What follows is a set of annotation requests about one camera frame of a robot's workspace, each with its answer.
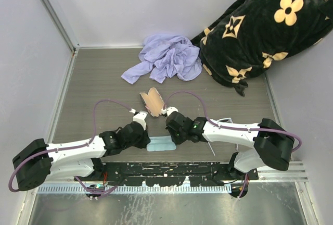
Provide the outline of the light blue cleaning cloth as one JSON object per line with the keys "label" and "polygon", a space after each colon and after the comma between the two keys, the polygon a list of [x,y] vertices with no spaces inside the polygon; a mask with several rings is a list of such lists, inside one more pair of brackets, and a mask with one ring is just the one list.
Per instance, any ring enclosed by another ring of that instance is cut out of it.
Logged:
{"label": "light blue cleaning cloth", "polygon": [[172,141],[171,136],[153,136],[147,144],[148,152],[162,152],[176,150],[176,144]]}

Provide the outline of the printed glasses case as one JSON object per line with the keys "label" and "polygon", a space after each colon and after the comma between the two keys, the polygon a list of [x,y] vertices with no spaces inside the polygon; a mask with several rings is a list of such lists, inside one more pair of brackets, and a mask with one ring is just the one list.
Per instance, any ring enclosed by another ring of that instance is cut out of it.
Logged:
{"label": "printed glasses case", "polygon": [[147,93],[141,92],[141,99],[143,100],[147,111],[153,117],[159,117],[162,115],[162,110],[164,109],[164,100],[158,90],[155,87],[151,87]]}

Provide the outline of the white frame sunglasses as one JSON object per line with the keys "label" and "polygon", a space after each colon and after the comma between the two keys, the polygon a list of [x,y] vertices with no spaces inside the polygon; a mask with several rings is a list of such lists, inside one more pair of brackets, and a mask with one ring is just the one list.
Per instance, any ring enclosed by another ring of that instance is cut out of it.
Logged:
{"label": "white frame sunglasses", "polygon": [[[223,122],[223,123],[233,123],[232,118],[221,118],[221,119],[219,119],[217,121],[218,122]],[[213,149],[213,147],[212,147],[212,145],[211,145],[210,142],[208,142],[208,146],[209,146],[209,148],[210,148],[213,156],[216,156],[215,151],[214,151],[214,149]],[[238,144],[235,145],[235,149],[236,149],[236,151],[239,150],[239,145]]]}

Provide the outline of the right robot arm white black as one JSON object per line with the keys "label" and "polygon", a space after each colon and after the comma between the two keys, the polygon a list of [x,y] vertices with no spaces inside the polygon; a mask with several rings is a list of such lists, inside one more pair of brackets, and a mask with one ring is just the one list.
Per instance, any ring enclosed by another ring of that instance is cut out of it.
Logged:
{"label": "right robot arm white black", "polygon": [[234,180],[242,179],[249,171],[268,166],[279,171],[289,168],[294,137],[276,122],[264,118],[260,123],[236,124],[205,117],[191,120],[178,111],[167,114],[166,129],[172,141],[226,142],[246,146],[245,152],[232,155],[228,174]]}

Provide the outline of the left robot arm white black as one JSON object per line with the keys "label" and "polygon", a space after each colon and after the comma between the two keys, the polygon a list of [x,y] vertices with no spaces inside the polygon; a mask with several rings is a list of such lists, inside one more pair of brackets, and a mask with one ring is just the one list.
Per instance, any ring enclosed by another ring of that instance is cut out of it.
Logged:
{"label": "left robot arm white black", "polygon": [[146,148],[149,142],[144,121],[102,132],[92,141],[46,144],[44,139],[36,139],[12,159],[15,170],[11,179],[17,181],[16,191],[34,189],[50,178],[88,177],[99,181],[104,176],[101,158],[132,146]]}

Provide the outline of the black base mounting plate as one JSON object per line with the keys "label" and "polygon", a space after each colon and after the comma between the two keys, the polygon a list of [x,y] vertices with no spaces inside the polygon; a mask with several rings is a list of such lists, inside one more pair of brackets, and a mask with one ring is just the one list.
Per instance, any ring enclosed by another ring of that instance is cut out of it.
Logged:
{"label": "black base mounting plate", "polygon": [[229,171],[221,162],[107,162],[81,181],[102,182],[118,186],[158,185],[180,186],[189,180],[190,186],[223,186],[229,182],[243,181],[245,175]]}

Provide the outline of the crumpled lavender cloth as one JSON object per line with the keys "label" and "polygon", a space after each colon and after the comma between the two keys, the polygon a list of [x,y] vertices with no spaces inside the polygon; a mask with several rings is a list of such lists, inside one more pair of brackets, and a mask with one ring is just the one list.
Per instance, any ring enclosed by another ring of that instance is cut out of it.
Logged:
{"label": "crumpled lavender cloth", "polygon": [[177,76],[182,81],[191,81],[202,72],[199,48],[190,39],[174,34],[154,34],[143,41],[139,52],[140,63],[126,70],[121,78],[134,84],[146,74],[163,83],[166,78]]}

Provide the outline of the black floral plush blanket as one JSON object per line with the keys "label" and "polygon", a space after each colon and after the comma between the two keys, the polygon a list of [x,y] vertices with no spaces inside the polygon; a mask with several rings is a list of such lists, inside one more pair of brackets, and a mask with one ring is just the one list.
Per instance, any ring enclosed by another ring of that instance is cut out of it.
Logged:
{"label": "black floral plush blanket", "polygon": [[332,31],[332,0],[237,0],[192,39],[207,73],[244,95],[247,79]]}

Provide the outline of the aluminium frame post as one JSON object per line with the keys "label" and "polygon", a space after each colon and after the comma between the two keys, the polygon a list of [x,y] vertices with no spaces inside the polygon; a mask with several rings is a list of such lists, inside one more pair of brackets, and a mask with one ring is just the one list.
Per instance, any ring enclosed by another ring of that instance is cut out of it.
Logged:
{"label": "aluminium frame post", "polygon": [[71,52],[76,52],[80,45],[57,0],[41,0],[41,2]]}

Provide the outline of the aluminium front rail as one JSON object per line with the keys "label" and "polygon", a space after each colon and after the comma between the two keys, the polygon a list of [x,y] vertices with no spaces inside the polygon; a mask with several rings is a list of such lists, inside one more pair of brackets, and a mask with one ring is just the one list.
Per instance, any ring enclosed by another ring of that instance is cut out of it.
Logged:
{"label": "aluminium front rail", "polygon": [[287,171],[279,171],[268,166],[257,169],[259,181],[264,182],[308,182],[308,175],[305,172],[301,161],[292,161]]}

